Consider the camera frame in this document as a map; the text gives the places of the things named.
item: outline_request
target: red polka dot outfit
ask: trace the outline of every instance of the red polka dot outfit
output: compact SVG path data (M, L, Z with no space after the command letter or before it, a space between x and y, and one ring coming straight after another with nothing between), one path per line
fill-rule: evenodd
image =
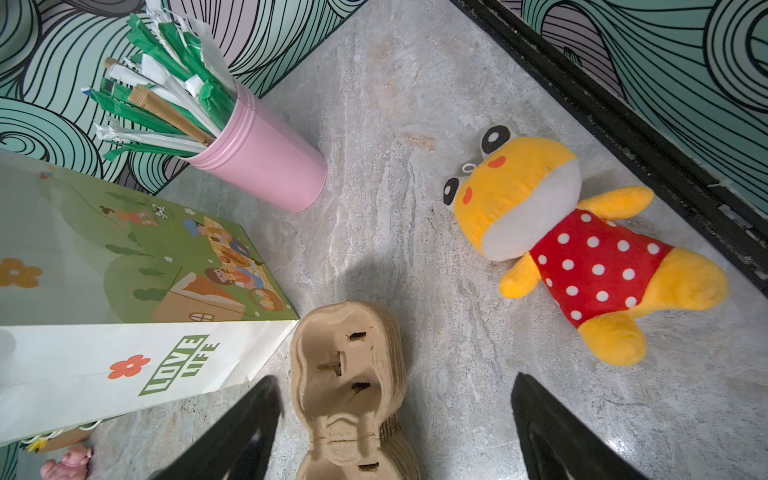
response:
M578 328L593 317L640 303L672 248L574 210L536 243L531 256L555 301Z

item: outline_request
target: pink metal cup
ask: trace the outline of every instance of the pink metal cup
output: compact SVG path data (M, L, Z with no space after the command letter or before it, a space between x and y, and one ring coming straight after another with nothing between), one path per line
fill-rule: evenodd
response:
M221 135L187 161L292 214L323 192L326 159L247 88Z

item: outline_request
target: wall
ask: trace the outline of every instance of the wall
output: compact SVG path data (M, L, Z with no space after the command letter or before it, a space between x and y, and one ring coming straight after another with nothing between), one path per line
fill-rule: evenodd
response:
M501 3L768 212L768 3Z
M164 0L211 25L238 81L264 95L365 0ZM80 91L107 57L137 49L126 15L143 0L0 0L0 148L156 193L186 163L159 154L103 155L104 112Z

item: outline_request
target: stuffed toy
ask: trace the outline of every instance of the stuffed toy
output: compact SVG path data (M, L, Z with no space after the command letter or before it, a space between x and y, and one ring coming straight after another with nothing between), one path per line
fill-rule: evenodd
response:
M85 480L88 476L88 462L93 450L77 444L61 457L60 462L48 460L40 468L43 480Z
M578 159L564 145L511 139L499 125L485 133L481 148L483 162L462 168L468 177L445 183L444 203L487 258L519 258L502 277L502 295L521 298L543 281L601 361L629 366L645 357L637 318L705 310L727 296L726 276L715 263L614 223L648 207L650 188L625 187L580 202Z

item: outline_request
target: plush toy leg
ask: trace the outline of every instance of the plush toy leg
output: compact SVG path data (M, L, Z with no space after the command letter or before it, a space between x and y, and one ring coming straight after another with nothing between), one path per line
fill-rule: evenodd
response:
M645 336L626 311L596 316L578 332L594 356L610 365L634 365L645 357Z
M634 318L656 310L705 310L726 296L728 279L714 262L698 253L675 248L651 277Z

